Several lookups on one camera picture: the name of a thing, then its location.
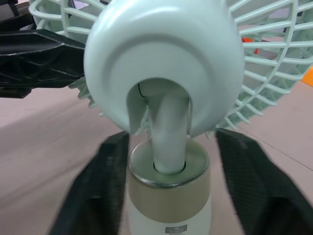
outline white cylindrical base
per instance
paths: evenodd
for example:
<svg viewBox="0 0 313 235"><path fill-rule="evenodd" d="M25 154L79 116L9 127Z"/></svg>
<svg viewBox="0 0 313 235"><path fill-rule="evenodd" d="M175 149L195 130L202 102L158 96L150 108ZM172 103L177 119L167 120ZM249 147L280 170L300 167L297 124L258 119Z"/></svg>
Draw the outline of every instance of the white cylindrical base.
<svg viewBox="0 0 313 235"><path fill-rule="evenodd" d="M209 235L210 162L199 143L187 139L183 171L154 169L153 145L146 141L130 156L128 212L132 235Z"/></svg>
<svg viewBox="0 0 313 235"><path fill-rule="evenodd" d="M143 215L128 197L131 235L209 235L211 229L211 196L203 209L192 218L179 223L160 223Z"/></svg>

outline label on fan base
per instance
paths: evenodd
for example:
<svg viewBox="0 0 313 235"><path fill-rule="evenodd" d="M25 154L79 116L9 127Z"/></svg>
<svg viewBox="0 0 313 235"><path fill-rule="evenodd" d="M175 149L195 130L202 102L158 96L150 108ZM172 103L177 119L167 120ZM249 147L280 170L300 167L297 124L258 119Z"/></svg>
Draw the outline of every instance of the label on fan base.
<svg viewBox="0 0 313 235"><path fill-rule="evenodd" d="M128 198L131 235L208 235L211 229L211 196L202 210L179 223L160 223L144 216Z"/></svg>
<svg viewBox="0 0 313 235"><path fill-rule="evenodd" d="M165 233L170 235L184 235L183 232L187 231L187 225L179 227L166 227Z"/></svg>

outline black plastic arm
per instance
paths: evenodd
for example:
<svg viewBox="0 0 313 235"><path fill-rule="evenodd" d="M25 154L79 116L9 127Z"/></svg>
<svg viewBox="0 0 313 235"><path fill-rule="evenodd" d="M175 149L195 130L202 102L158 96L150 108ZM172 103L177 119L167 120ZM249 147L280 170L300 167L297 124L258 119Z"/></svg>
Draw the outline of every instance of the black plastic arm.
<svg viewBox="0 0 313 235"><path fill-rule="evenodd" d="M48 30L0 33L0 97L61 88L84 76L85 44Z"/></svg>

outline fan grille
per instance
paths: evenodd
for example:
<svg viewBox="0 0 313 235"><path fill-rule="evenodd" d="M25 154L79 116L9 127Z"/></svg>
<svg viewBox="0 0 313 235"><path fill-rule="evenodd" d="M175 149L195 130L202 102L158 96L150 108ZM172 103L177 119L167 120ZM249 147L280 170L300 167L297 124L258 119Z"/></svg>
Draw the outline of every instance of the fan grille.
<svg viewBox="0 0 313 235"><path fill-rule="evenodd" d="M85 43L108 2L34 0L29 10L37 28ZM313 0L227 0L227 4L240 35L252 41L243 42L246 67L242 91L216 126L236 129L241 121L249 124L253 115L262 116L268 106L277 105L313 64ZM84 78L70 88L81 91L80 99L89 98L90 108L96 106Z"/></svg>

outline fan motor housing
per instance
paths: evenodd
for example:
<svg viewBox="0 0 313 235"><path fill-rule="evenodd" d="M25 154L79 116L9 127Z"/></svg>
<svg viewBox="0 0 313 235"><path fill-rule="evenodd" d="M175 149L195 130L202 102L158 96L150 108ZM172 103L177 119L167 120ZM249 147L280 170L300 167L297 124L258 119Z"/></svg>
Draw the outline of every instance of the fan motor housing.
<svg viewBox="0 0 313 235"><path fill-rule="evenodd" d="M130 133L146 110L138 84L152 78L188 93L188 134L214 128L240 93L244 65L238 29L219 0L115 0L93 25L84 57L92 98Z"/></svg>

